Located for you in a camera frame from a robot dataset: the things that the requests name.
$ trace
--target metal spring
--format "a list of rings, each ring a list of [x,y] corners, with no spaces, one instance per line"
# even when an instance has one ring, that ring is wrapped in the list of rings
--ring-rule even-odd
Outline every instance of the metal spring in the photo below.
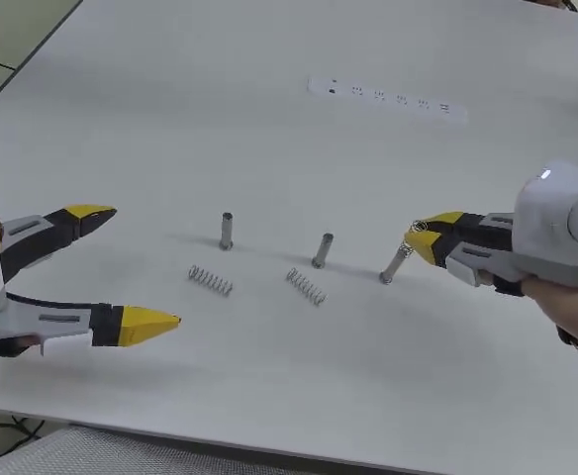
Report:
[[[414,221],[410,226],[410,231],[413,233],[418,233],[420,231],[426,231],[428,229],[428,223],[425,221]],[[404,240],[401,241],[398,252],[404,254],[404,258],[408,258],[412,255],[415,250]]]
[[[234,285],[229,280],[222,279],[218,275],[202,269],[198,265],[193,265],[190,267],[190,270],[188,271],[188,278],[190,280],[194,280],[199,285],[208,287],[210,290],[218,292],[225,297],[228,297],[234,288]]]
[[[327,294],[312,284],[311,281],[298,272],[298,269],[295,267],[287,273],[286,279],[316,307],[320,306],[320,304],[327,300]]]

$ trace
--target white power strip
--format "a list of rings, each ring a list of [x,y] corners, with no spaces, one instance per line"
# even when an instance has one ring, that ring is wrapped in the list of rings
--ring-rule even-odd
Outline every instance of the white power strip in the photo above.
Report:
[[[353,99],[365,104],[390,107],[393,110],[442,119],[448,122],[467,124],[467,110],[463,106],[445,101],[394,94],[383,89],[364,87],[357,83],[340,82],[334,78],[309,78],[309,91],[317,96]]]

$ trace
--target white table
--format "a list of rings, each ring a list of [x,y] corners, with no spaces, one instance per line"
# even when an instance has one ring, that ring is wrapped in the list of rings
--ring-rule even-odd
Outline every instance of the white table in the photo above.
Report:
[[[469,124],[316,97],[312,74],[446,98]],[[128,350],[0,359],[0,411],[420,472],[571,473],[578,352],[534,303],[417,257],[376,280],[411,220],[511,211],[555,157],[578,162],[578,15],[85,1],[0,96],[0,216],[120,213],[10,290],[184,325]],[[188,283],[191,264],[231,278],[231,297]],[[328,291],[321,308],[284,282],[292,266]]]

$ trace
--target metal pin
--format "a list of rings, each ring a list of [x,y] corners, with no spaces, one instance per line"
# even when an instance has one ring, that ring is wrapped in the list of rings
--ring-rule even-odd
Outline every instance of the metal pin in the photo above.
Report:
[[[232,213],[224,213],[221,222],[221,241],[219,247],[222,250],[230,250],[234,243],[232,242]]]
[[[322,236],[322,242],[320,243],[320,248],[316,256],[311,259],[311,265],[316,269],[322,269],[325,266],[325,260],[327,259],[327,254],[329,249],[331,249],[331,244],[333,243],[333,235],[331,233],[326,233]]]
[[[402,242],[399,246],[399,249],[397,249],[397,253],[390,261],[390,264],[388,264],[388,267],[386,267],[383,272],[379,274],[379,280],[381,280],[382,284],[388,285],[392,282],[392,277],[399,270],[399,267],[401,267],[401,264],[404,263],[409,255],[410,252],[408,251],[407,245]]]
[[[425,231],[428,228],[428,224],[423,221],[414,221],[410,226],[410,232],[418,233],[420,231]],[[405,241],[402,240],[401,244],[399,244],[399,248],[397,249],[397,253],[388,264],[383,272],[379,274],[379,280],[381,280],[382,284],[390,284],[392,282],[392,278],[395,273],[401,267],[401,264],[405,262],[405,260],[412,255],[415,250]]]

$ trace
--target metal cylinder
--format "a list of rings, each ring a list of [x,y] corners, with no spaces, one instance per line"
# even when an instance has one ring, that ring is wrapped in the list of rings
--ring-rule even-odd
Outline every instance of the metal cylinder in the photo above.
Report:
[[[221,222],[221,241],[219,247],[222,250],[230,250],[234,243],[232,242],[232,213],[224,213]]]
[[[379,280],[381,280],[382,284],[388,285],[392,282],[393,276],[399,270],[399,267],[401,267],[401,264],[404,263],[409,255],[410,252],[408,247],[404,242],[402,242],[399,246],[399,249],[397,250],[397,253],[390,261],[390,264],[388,264],[388,267],[386,267],[383,272],[379,274]]]
[[[316,269],[322,269],[325,266],[325,261],[327,260],[327,254],[331,249],[331,244],[333,244],[333,235],[331,233],[326,233],[322,236],[322,242],[320,243],[320,248],[316,253],[316,256],[311,259],[311,265]]]

